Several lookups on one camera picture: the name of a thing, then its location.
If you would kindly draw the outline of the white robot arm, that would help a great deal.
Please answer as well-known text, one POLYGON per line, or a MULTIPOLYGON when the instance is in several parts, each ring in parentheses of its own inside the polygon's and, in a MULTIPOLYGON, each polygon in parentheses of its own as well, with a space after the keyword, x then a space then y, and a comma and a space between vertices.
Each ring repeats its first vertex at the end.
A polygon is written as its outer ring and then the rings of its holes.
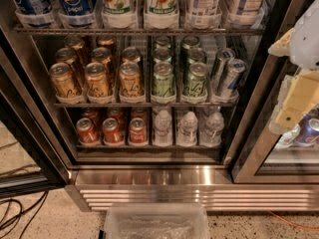
POLYGON ((297 76, 284 78, 270 119, 270 131, 284 134, 319 104, 319 0, 270 46, 268 53, 287 56, 293 65, 303 70, 297 76))

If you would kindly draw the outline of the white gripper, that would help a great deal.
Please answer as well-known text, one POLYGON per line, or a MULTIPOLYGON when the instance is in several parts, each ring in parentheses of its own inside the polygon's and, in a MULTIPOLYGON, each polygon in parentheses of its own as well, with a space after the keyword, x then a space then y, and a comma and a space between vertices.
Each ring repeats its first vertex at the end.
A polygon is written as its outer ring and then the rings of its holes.
MULTIPOLYGON (((294 29, 288 30, 268 48, 276 57, 289 56, 289 44, 294 29)), ((319 104, 319 72, 307 71, 290 80, 286 94, 279 100, 279 111, 274 122, 282 129, 294 128, 316 105, 319 104)))

